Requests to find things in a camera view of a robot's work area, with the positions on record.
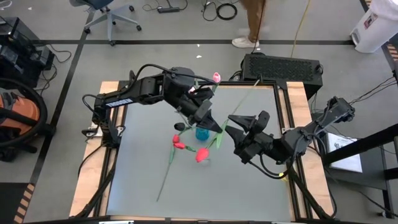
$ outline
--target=white container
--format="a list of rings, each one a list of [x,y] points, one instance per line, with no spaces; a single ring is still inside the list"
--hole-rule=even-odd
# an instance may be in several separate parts
[[[350,36],[355,49],[373,53],[398,33],[398,0],[372,0]]]

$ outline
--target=orange vacuum cleaner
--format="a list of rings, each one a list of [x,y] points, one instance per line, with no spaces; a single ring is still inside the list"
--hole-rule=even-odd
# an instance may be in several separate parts
[[[12,161],[19,151],[36,153],[37,148],[29,141],[55,133],[46,120],[47,107],[36,91],[21,82],[0,78],[0,161]]]

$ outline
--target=wooden table frame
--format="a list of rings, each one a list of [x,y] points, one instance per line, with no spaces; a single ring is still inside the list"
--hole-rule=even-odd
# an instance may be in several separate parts
[[[124,83],[122,82],[103,82],[101,85],[100,93],[107,93],[111,91],[117,90]],[[234,88],[250,88],[249,86],[233,86]],[[273,88],[271,86],[257,86],[256,88]],[[297,126],[305,126],[312,121],[310,110],[308,107],[307,97],[305,95],[305,90],[302,82],[288,82],[287,83],[287,91],[283,91],[281,89],[278,90],[280,100],[280,108],[281,115],[283,117],[283,126],[285,128],[293,128]],[[125,117],[125,107],[121,106],[117,110],[113,110],[111,117],[116,119],[115,125],[122,125]],[[101,138],[94,138],[88,141],[86,146],[85,155],[86,157],[89,153],[95,150],[101,144]],[[72,207],[70,210],[70,216],[76,215],[79,213],[83,207],[88,203],[88,201],[92,198],[93,194],[96,192],[99,186],[100,179],[104,178],[105,172],[103,169],[108,169],[108,172],[114,162],[114,158],[116,155],[116,151],[100,149],[96,154],[93,154],[90,159],[88,159],[85,165],[82,167],[80,172],[80,177],[78,179],[76,185],[75,196],[73,198]],[[107,167],[104,166],[104,162],[108,161],[105,158],[109,157],[109,162],[107,162]],[[297,169],[298,166],[302,166],[302,172]],[[295,169],[297,170],[299,175],[305,176],[305,183],[307,185],[308,190],[317,200],[319,205],[327,212],[327,214],[331,215],[333,213],[333,207],[330,200],[330,195],[328,191],[328,186],[325,178],[325,173],[323,171],[323,165],[321,159],[318,155],[311,151],[307,150],[307,153],[302,156],[301,161],[295,164]],[[101,200],[100,208],[97,208],[97,214],[99,216],[106,215],[106,209],[108,205],[109,199],[109,189],[110,185],[105,190]],[[293,203],[290,203],[290,217],[291,220],[294,221],[298,217],[301,218],[312,218],[312,214],[316,215],[313,212],[306,211],[306,205],[303,201],[303,197],[298,187],[290,188],[290,198],[295,200],[294,197],[297,197],[297,205],[298,208],[294,209]],[[115,216],[112,219],[126,219],[126,220],[165,220],[164,217],[122,217]],[[186,218],[172,218],[171,220],[192,220]]]

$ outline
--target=white sneaker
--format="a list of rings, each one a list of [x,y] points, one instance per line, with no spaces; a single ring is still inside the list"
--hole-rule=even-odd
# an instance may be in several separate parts
[[[252,43],[247,37],[240,37],[232,40],[232,44],[238,48],[253,48],[258,47],[260,43]]]

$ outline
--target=khaki pants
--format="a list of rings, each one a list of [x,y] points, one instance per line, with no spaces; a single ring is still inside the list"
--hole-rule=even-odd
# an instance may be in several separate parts
[[[261,23],[264,20],[261,18],[264,16],[264,13],[266,11],[266,1],[267,0],[241,0],[241,4],[248,12],[248,23],[250,29],[248,39],[253,43],[257,41],[259,28],[261,27]]]

